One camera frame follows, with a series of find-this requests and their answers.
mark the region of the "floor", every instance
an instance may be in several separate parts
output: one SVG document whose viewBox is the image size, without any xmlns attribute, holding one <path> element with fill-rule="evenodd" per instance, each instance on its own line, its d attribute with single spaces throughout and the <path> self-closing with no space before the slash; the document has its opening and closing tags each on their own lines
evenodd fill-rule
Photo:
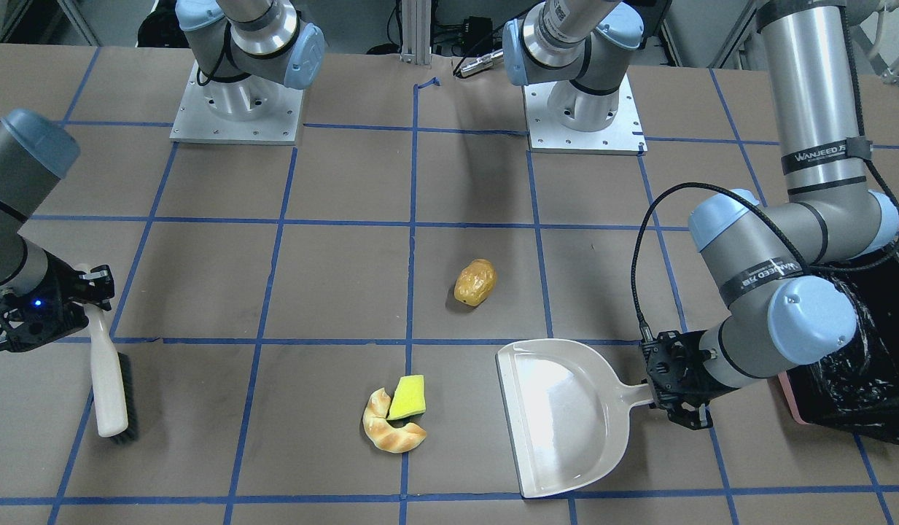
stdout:
<svg viewBox="0 0 899 525">
<path fill-rule="evenodd" d="M 85 336 L 0 354 L 0 525 L 899 524 L 899 446 L 797 426 L 767 382 L 713 402 L 709 432 L 635 409 L 615 472 L 518 491 L 495 353 L 567 337 L 642 379 L 627 271 L 650 199 L 685 180 L 785 198 L 765 74 L 634 67 L 649 152 L 592 157 L 528 152 L 502 72 L 349 55 L 307 93 L 297 149 L 175 145 L 190 64 L 0 47 L 0 116 L 29 107 L 82 147 L 22 234 L 112 266 L 141 429 L 97 436 Z M 899 195 L 899 92 L 866 77 L 863 102 Z M 655 330 L 726 316 L 686 232 L 705 197 L 666 201 L 645 239 Z M 469 310 L 450 287 L 476 257 L 499 285 Z M 360 416 L 405 373 L 427 378 L 429 437 L 389 455 Z"/>
</svg>

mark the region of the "brush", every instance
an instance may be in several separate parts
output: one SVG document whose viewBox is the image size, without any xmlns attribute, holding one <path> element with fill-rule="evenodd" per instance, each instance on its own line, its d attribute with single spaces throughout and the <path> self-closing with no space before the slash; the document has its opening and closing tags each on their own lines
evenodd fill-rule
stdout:
<svg viewBox="0 0 899 525">
<path fill-rule="evenodd" d="M 96 428 L 100 436 L 112 439 L 114 443 L 135 441 L 139 437 L 139 426 L 133 399 L 132 363 L 127 355 L 115 349 L 103 310 L 86 303 L 83 311 L 89 319 L 87 330 L 90 333 L 90 375 Z"/>
</svg>

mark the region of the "metal mounting plate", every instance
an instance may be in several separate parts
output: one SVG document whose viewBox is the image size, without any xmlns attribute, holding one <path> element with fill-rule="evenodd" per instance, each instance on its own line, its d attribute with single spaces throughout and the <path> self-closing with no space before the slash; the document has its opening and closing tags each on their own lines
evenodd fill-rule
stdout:
<svg viewBox="0 0 899 525">
<path fill-rule="evenodd" d="M 196 63 L 176 111 L 170 139 L 196 144 L 262 144 L 296 146 L 303 109 L 303 91 L 283 87 L 275 109 L 256 120 L 226 120 L 209 108 L 196 83 Z"/>
<path fill-rule="evenodd" d="M 621 106 L 612 125 L 599 132 L 580 132 L 563 126 L 553 117 L 546 101 L 555 82 L 524 86 L 526 127 L 530 132 L 530 150 L 544 153 L 596 153 L 637 155 L 647 151 L 637 104 L 627 76 L 621 81 Z"/>
</svg>

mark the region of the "croissant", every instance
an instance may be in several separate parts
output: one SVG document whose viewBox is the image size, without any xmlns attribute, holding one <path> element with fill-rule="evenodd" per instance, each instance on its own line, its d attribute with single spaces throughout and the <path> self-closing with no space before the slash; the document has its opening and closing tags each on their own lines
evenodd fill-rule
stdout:
<svg viewBox="0 0 899 525">
<path fill-rule="evenodd" d="M 365 435 L 382 451 L 394 454 L 412 451 L 427 437 L 427 431 L 416 423 L 407 423 L 400 428 L 390 426 L 385 419 L 388 416 L 388 408 L 390 408 L 388 392 L 385 392 L 385 389 L 377 389 L 369 398 L 365 414 L 362 415 Z"/>
</svg>

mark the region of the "blue tape grid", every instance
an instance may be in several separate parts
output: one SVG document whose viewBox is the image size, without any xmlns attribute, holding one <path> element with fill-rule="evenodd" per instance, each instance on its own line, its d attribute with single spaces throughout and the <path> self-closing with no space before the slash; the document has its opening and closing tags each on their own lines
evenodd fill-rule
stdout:
<svg viewBox="0 0 899 525">
<path fill-rule="evenodd" d="M 141 126 L 141 127 L 170 127 L 172 126 L 171 122 L 110 122 L 110 120 L 72 120 L 71 116 L 73 115 L 74 110 L 76 109 L 76 105 L 79 102 L 79 97 L 82 95 L 83 89 L 89 80 L 90 73 L 92 73 L 93 67 L 96 65 L 97 59 L 99 58 L 99 53 L 101 49 L 96 49 L 96 52 L 93 53 L 92 59 L 86 68 L 85 73 L 83 74 L 82 81 L 80 81 L 79 87 L 76 93 L 71 100 L 70 106 L 67 109 L 65 116 L 63 116 L 62 120 L 57 122 L 61 126 Z M 690 143 L 716 143 L 716 144 L 736 144 L 739 146 L 739 149 L 742 151 L 742 156 L 744 157 L 746 166 L 750 171 L 750 175 L 752 175 L 752 179 L 755 182 L 756 189 L 763 200 L 763 191 L 760 187 L 759 181 L 756 179 L 755 173 L 753 173 L 752 166 L 750 165 L 750 159 L 746 153 L 745 145 L 769 145 L 775 146 L 778 143 L 773 141 L 750 141 L 743 140 L 740 137 L 738 129 L 736 129 L 736 123 L 733 121 L 733 117 L 731 112 L 727 106 L 725 96 L 723 95 L 722 89 L 720 89 L 720 84 L 718 83 L 715 73 L 709 71 L 712 75 L 712 81 L 715 84 L 716 91 L 718 93 L 720 103 L 722 103 L 723 108 L 725 109 L 726 116 L 728 117 L 729 123 L 732 127 L 733 135 L 735 139 L 687 139 L 686 137 L 663 137 L 663 136 L 648 136 L 647 139 L 652 141 L 676 141 L 676 142 L 690 142 Z M 240 343 L 245 343 L 246 345 L 255 346 L 255 352 L 252 357 L 252 371 L 250 371 L 249 376 L 249 389 L 246 393 L 246 404 L 245 411 L 243 412 L 243 418 L 241 423 L 241 428 L 239 429 L 239 440 L 236 448 L 236 458 L 233 462 L 233 475 L 232 481 L 230 482 L 230 492 L 226 496 L 189 496 L 189 497 L 167 497 L 167 496 L 159 496 L 159 497 L 130 497 L 130 496 L 116 496 L 116 497 L 67 497 L 66 496 L 66 487 L 69 484 L 70 476 L 72 476 L 73 468 L 76 462 L 77 455 L 79 453 L 79 446 L 82 442 L 83 435 L 85 434 L 85 429 L 87 426 L 87 422 L 89 421 L 90 409 L 92 408 L 92 393 L 86 396 L 85 407 L 83 408 L 82 416 L 80 416 L 79 426 L 76 432 L 76 435 L 73 439 L 72 446 L 70 448 L 69 458 L 67 459 L 65 469 L 63 469 L 63 476 L 59 483 L 59 486 L 56 491 L 56 495 L 53 498 L 11 498 L 11 497 L 0 497 L 0 505 L 50 505 L 52 509 L 50 509 L 50 516 L 48 519 L 48 524 L 52 525 L 56 522 L 57 514 L 62 505 L 224 505 L 225 506 L 225 519 L 223 522 L 230 523 L 232 521 L 232 512 L 233 506 L 241 505 L 241 504 L 299 504 L 299 502 L 329 502 L 330 504 L 335 504 L 336 502 L 388 502 L 388 504 L 394 504 L 396 502 L 400 506 L 400 524 L 405 525 L 406 523 L 406 507 L 409 502 L 468 502 L 468 501 L 505 501 L 505 499 L 520 499 L 521 496 L 517 492 L 497 492 L 497 493 L 486 493 L 486 494 L 469 494 L 469 493 L 440 493 L 440 494 L 410 494 L 408 493 L 407 485 L 408 485 L 408 475 L 409 475 L 409 461 L 407 459 L 407 455 L 402 457 L 402 481 L 400 481 L 400 493 L 398 494 L 371 494 L 371 495 L 258 495 L 258 496 L 239 496 L 236 494 L 237 486 L 238 486 L 238 478 L 241 471 L 242 459 L 245 451 L 245 439 L 246 433 L 248 432 L 248 423 L 250 418 L 250 411 L 252 411 L 252 401 L 255 392 L 255 385 L 258 376 L 258 365 L 260 358 L 260 349 L 263 345 L 368 345 L 372 343 L 373 345 L 394 345 L 394 346 L 405 346 L 405 368 L 406 372 L 411 372 L 412 369 L 412 351 L 413 345 L 492 345 L 492 346 L 503 346 L 506 343 L 513 342 L 520 338 L 512 338 L 512 339 L 418 339 L 413 338 L 413 243 L 415 243 L 415 232 L 417 226 L 425 226 L 425 227 L 435 227 L 435 228 L 520 228 L 520 229 L 533 229 L 536 235 L 537 242 L 537 256 L 538 263 L 540 269 L 540 286 L 542 286 L 542 296 L 543 296 L 543 309 L 545 309 L 545 321 L 546 321 L 546 332 L 548 336 L 553 336 L 553 320 L 549 299 L 549 292 L 547 289 L 546 283 L 546 271 L 545 271 L 545 257 L 543 257 L 543 249 L 542 249 L 542 232 L 544 230 L 636 230 L 636 225 L 599 225 L 599 224 L 545 224 L 540 222 L 540 213 L 539 213 L 539 202 L 538 195 L 536 189 L 536 182 L 534 179 L 533 173 L 533 162 L 532 162 L 532 154 L 530 152 L 526 153 L 528 156 L 528 169 L 529 169 L 529 183 L 530 183 L 530 197 L 532 197 L 532 206 L 533 206 L 533 222 L 532 223 L 465 223 L 465 222 L 417 222 L 416 221 L 416 170 L 417 170 L 417 137 L 419 137 L 420 133 L 466 133 L 466 134 L 507 134 L 507 136 L 525 136 L 526 133 L 523 131 L 517 130 L 462 130 L 462 129 L 451 129 L 451 128 L 424 128 L 419 127 L 419 90 L 428 87 L 432 84 L 438 83 L 436 79 L 430 80 L 429 82 L 413 87 L 413 126 L 403 127 L 403 126 L 350 126 L 350 125 L 340 125 L 340 124 L 322 124 L 322 123 L 307 123 L 306 127 L 316 127 L 316 128 L 330 128 L 330 129 L 360 129 L 360 130 L 384 130 L 384 131 L 400 131 L 400 132 L 409 132 L 413 134 L 413 153 L 412 153 L 412 166 L 411 166 L 411 183 L 412 183 L 412 192 L 411 192 L 411 216 L 408 222 L 360 222 L 359 220 L 311 220 L 311 219 L 285 219 L 286 215 L 286 207 L 288 203 L 288 197 L 290 188 L 292 188 L 292 180 L 293 174 L 295 173 L 295 164 L 296 164 L 296 149 L 292 152 L 292 159 L 290 159 L 289 173 L 287 179 L 287 185 L 285 188 L 285 196 L 282 203 L 282 210 L 279 214 L 279 218 L 277 220 L 274 219 L 244 219 L 244 218 L 195 218 L 195 217 L 157 217 L 157 206 L 160 202 L 160 197 L 163 195 L 163 190 L 165 189 L 166 182 L 170 173 L 170 169 L 173 165 L 173 161 L 176 157 L 176 152 L 178 152 L 178 146 L 176 144 L 172 147 L 172 150 L 169 154 L 165 172 L 163 172 L 162 179 L 160 179 L 160 185 L 158 187 L 155 202 L 152 204 L 152 209 L 149 210 L 148 216 L 136 216 L 136 217 L 119 217 L 119 216 L 76 216 L 76 215 L 36 215 L 33 216 L 33 219 L 42 219 L 42 220 L 97 220 L 97 222 L 143 222 L 145 223 L 145 229 L 142 233 L 141 240 L 139 242 L 139 246 L 137 246 L 137 250 L 135 253 L 135 258 L 133 258 L 133 263 L 131 268 L 129 269 L 128 278 L 125 283 L 125 290 L 122 293 L 122 299 L 120 299 L 119 305 L 116 309 L 115 316 L 113 318 L 112 323 L 112 335 L 113 341 L 116 343 L 141 343 L 141 342 L 150 342 L 155 340 L 160 340 L 163 343 L 189 343 L 190 345 L 239 345 Z M 892 145 L 878 145 L 875 146 L 875 149 L 899 149 L 899 146 Z M 643 182 L 645 182 L 645 189 L 648 194 L 648 198 L 650 200 L 653 199 L 652 193 L 650 193 L 650 184 L 649 179 L 646 173 L 645 162 L 643 162 L 642 158 L 639 158 L 639 167 L 640 173 L 642 174 Z M 273 246 L 273 254 L 272 254 L 272 263 L 271 263 L 271 272 L 269 273 L 269 277 L 267 283 L 265 285 L 265 298 L 263 298 L 262 302 L 262 315 L 260 315 L 259 321 L 259 330 L 258 336 L 254 338 L 142 338 L 142 337 L 118 337 L 115 336 L 115 331 L 118 328 L 118 323 L 120 320 L 120 316 L 122 316 L 122 309 L 127 300 L 128 293 L 130 292 L 131 285 L 133 279 L 135 278 L 135 273 L 137 267 L 139 266 L 139 262 L 141 260 L 142 253 L 146 246 L 150 229 L 152 229 L 153 224 L 156 222 L 208 222 L 208 223 L 259 223 L 259 224 L 276 224 L 276 239 L 275 246 Z M 395 227 L 410 227 L 410 252 L 408 257 L 408 297 L 407 297 L 407 331 L 405 339 L 275 339 L 275 338 L 266 338 L 265 337 L 265 325 L 267 319 L 267 312 L 270 305 L 271 299 L 271 290 L 273 286 L 273 277 L 276 275 L 276 266 L 277 266 L 277 257 L 279 256 L 279 250 L 281 246 L 281 240 L 283 237 L 283 229 L 285 225 L 288 224 L 325 224 L 325 225 L 349 225 L 349 226 L 395 226 Z M 685 320 L 685 312 L 682 309 L 682 298 L 680 298 L 679 289 L 676 283 L 675 276 L 672 270 L 672 262 L 669 259 L 669 252 L 666 249 L 666 243 L 663 239 L 663 232 L 685 232 L 687 229 L 685 227 L 673 227 L 673 226 L 663 226 L 659 223 L 657 216 L 655 215 L 655 225 L 650 226 L 648 230 L 653 230 L 653 232 L 657 233 L 657 238 L 659 240 L 660 249 L 663 253 L 663 261 L 666 265 L 666 272 L 668 273 L 670 287 L 672 287 L 672 292 L 674 296 L 674 301 L 676 303 L 677 312 L 680 317 L 680 325 L 682 325 L 682 329 L 686 330 L 686 320 Z M 87 343 L 89 341 L 88 337 L 67 337 L 63 339 L 62 343 Z M 581 342 L 586 343 L 586 345 L 599 345 L 599 346 L 636 346 L 638 342 L 636 341 L 625 341 L 625 340 L 582 340 Z M 871 485 L 859 485 L 859 486 L 759 486 L 759 488 L 732 488 L 730 483 L 728 482 L 728 478 L 726 475 L 725 461 L 723 461 L 722 451 L 720 450 L 720 443 L 718 440 L 717 433 L 715 429 L 710 431 L 710 435 L 712 436 L 712 445 L 715 448 L 715 456 L 718 462 L 718 468 L 720 473 L 720 478 L 722 478 L 723 487 L 721 489 L 655 489 L 655 491 L 576 491 L 570 492 L 567 494 L 562 494 L 555 496 L 550 499 L 565 499 L 568 502 L 569 508 L 569 522 L 570 524 L 578 524 L 579 518 L 578 513 L 576 511 L 575 502 L 577 499 L 622 499 L 622 498 L 673 498 L 673 497 L 709 497 L 715 496 L 720 497 L 723 496 L 727 499 L 729 510 L 731 513 L 732 523 L 738 523 L 738 515 L 736 514 L 736 508 L 733 504 L 733 498 L 735 496 L 762 496 L 762 495 L 777 495 L 777 494 L 832 494 L 832 493 L 873 493 L 878 497 L 879 504 L 883 509 L 884 516 L 887 519 L 887 523 L 889 525 L 893 525 L 892 516 L 890 516 L 889 509 L 886 504 L 886 499 L 883 494 L 885 493 L 898 493 L 899 485 L 881 485 L 876 478 L 876 474 L 873 471 L 872 465 L 870 463 L 870 459 L 867 456 L 867 452 L 865 446 L 863 446 L 862 440 L 855 436 L 855 441 L 859 448 L 860 458 L 862 458 L 863 463 L 865 463 L 865 468 L 867 474 L 870 478 Z"/>
</svg>

